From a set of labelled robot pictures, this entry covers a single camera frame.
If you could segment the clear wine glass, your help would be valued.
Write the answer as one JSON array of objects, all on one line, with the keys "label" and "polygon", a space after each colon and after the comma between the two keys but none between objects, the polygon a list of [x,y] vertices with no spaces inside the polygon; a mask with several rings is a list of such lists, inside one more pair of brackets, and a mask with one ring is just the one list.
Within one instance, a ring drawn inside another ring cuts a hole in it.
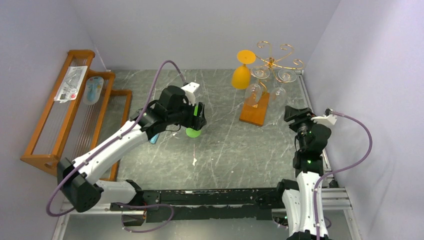
[{"label": "clear wine glass", "polygon": [[267,92],[267,87],[262,80],[270,76],[270,70],[266,66],[257,66],[250,70],[250,74],[256,79],[256,82],[250,84],[246,88],[244,103],[248,106],[257,108],[261,97]]},{"label": "clear wine glass", "polygon": [[272,109],[283,108],[288,99],[288,93],[284,86],[295,82],[298,76],[292,69],[280,69],[276,74],[275,87],[269,93],[268,106]]}]

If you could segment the green plastic wine glass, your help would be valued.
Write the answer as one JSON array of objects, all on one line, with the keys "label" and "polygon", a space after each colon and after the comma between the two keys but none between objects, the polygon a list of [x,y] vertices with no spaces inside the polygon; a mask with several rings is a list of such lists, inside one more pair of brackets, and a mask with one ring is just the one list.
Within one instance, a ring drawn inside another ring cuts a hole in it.
[{"label": "green plastic wine glass", "polygon": [[[198,115],[199,115],[199,105],[198,104],[194,107],[193,115],[194,115],[195,118],[198,117]],[[192,125],[192,127],[187,127],[185,129],[186,135],[188,137],[190,137],[190,138],[197,138],[197,137],[199,137],[201,135],[201,132],[202,131],[197,127],[197,124],[196,123],[194,123]]]}]

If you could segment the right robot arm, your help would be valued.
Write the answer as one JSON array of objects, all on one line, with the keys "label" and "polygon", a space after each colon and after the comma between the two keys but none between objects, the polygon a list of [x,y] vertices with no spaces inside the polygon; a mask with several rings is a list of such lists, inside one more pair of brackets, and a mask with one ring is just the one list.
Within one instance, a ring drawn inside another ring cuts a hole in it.
[{"label": "right robot arm", "polygon": [[295,181],[283,179],[277,186],[275,202],[285,208],[290,240],[328,240],[322,204],[324,162],[322,153],[332,132],[317,123],[308,107],[285,106],[284,121],[296,133],[293,157]]}]

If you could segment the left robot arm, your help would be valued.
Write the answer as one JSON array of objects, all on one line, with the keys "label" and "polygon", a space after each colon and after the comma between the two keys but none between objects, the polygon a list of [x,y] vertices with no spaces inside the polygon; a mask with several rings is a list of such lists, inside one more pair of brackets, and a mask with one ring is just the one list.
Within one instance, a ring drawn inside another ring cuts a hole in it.
[{"label": "left robot arm", "polygon": [[159,99],[140,109],[104,142],[73,160],[61,159],[57,164],[57,183],[73,210],[82,213],[104,203],[123,203],[130,210],[139,209],[143,196],[136,184],[128,180],[104,181],[101,177],[125,154],[166,131],[168,126],[201,130],[207,121],[205,105],[196,102],[199,88],[195,82],[183,87],[167,86]]}]

